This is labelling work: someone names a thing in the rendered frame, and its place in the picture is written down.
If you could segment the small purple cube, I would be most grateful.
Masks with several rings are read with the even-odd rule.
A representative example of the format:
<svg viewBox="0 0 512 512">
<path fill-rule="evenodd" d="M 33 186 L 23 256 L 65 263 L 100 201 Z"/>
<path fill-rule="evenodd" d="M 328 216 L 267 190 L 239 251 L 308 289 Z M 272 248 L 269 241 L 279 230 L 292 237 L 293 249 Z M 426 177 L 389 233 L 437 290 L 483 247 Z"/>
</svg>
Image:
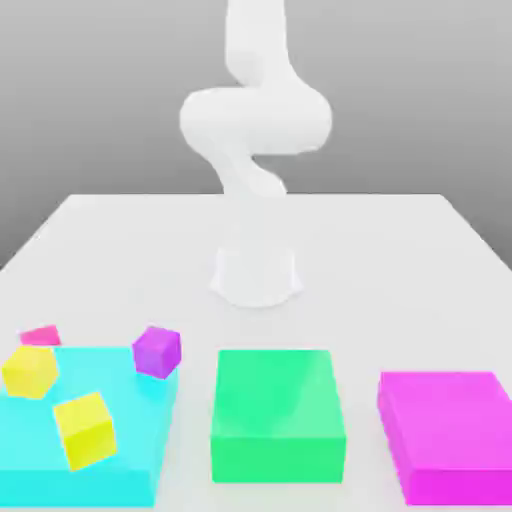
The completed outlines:
<svg viewBox="0 0 512 512">
<path fill-rule="evenodd" d="M 177 331 L 149 326 L 132 344 L 137 372 L 166 379 L 182 358 L 181 335 Z"/>
</svg>

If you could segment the small pink cube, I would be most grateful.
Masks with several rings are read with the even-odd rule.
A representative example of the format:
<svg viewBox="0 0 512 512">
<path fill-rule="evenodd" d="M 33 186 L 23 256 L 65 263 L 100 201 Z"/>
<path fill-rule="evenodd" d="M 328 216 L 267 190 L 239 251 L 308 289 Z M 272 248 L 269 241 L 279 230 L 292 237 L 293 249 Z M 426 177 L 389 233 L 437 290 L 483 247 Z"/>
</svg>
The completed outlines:
<svg viewBox="0 0 512 512">
<path fill-rule="evenodd" d="M 23 345 L 31 346 L 60 346 L 61 339 L 55 325 L 38 327 L 32 330 L 21 332 L 20 342 Z"/>
</svg>

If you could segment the small yellow cube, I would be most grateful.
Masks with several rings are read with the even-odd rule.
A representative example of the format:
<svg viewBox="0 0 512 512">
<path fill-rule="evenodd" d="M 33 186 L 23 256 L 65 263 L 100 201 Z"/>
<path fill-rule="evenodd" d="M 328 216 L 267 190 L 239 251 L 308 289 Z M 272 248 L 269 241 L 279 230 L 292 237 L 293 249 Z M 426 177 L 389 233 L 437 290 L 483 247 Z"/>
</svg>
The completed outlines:
<svg viewBox="0 0 512 512">
<path fill-rule="evenodd" d="M 71 471 L 117 453 L 112 416 L 99 392 L 57 404 L 53 414 Z"/>
<path fill-rule="evenodd" d="M 21 345 L 1 368 L 9 397 L 43 399 L 55 384 L 59 370 L 51 347 Z"/>
</svg>

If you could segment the large green box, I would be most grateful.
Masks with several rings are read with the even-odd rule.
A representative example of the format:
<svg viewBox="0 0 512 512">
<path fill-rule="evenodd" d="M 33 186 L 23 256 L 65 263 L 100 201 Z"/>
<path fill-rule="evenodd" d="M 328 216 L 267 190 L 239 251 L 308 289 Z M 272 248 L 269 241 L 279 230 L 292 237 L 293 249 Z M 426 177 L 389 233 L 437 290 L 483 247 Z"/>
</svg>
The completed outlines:
<svg viewBox="0 0 512 512">
<path fill-rule="evenodd" d="M 210 431 L 216 483 L 336 483 L 347 436 L 326 350 L 224 349 Z"/>
</svg>

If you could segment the large cyan box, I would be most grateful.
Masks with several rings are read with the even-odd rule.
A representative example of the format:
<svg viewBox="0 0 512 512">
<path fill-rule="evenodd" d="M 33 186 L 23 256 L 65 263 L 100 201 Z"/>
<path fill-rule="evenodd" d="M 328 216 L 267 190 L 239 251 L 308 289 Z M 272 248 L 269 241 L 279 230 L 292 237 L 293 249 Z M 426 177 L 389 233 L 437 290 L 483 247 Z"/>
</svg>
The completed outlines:
<svg viewBox="0 0 512 512">
<path fill-rule="evenodd" d="M 59 378 L 41 400 L 12 398 L 0 385 L 0 507 L 151 507 L 156 500 L 178 374 L 135 370 L 127 347 L 58 347 Z M 73 472 L 55 405 L 91 392 L 112 416 L 117 452 Z"/>
</svg>

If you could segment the large magenta box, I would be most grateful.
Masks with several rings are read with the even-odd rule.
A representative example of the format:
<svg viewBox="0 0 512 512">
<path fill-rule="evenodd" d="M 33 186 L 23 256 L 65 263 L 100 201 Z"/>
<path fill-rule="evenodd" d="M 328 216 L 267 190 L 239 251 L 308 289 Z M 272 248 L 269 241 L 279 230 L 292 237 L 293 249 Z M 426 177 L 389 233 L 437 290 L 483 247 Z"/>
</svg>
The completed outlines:
<svg viewBox="0 0 512 512">
<path fill-rule="evenodd" d="M 512 398 L 496 375 L 383 372 L 377 407 L 409 505 L 512 505 Z"/>
</svg>

